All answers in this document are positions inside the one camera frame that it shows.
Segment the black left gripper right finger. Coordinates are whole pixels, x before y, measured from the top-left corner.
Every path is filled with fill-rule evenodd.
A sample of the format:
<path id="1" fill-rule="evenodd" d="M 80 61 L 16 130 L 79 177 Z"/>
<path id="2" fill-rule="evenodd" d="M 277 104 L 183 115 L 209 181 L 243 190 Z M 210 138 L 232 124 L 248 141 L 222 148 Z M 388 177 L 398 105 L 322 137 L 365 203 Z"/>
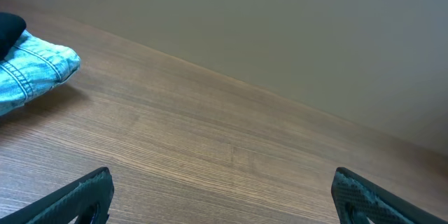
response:
<path id="1" fill-rule="evenodd" d="M 338 167 L 331 195 L 341 224 L 447 224 L 345 167 Z"/>

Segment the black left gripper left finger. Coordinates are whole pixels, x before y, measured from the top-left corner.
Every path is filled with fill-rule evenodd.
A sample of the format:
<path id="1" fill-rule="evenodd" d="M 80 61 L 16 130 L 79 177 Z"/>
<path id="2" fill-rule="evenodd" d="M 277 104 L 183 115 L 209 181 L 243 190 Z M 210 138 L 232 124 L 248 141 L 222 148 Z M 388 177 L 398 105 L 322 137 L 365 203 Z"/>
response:
<path id="1" fill-rule="evenodd" d="M 1 224 L 105 224 L 114 194 L 108 167 L 100 167 L 40 200 L 1 218 Z"/>

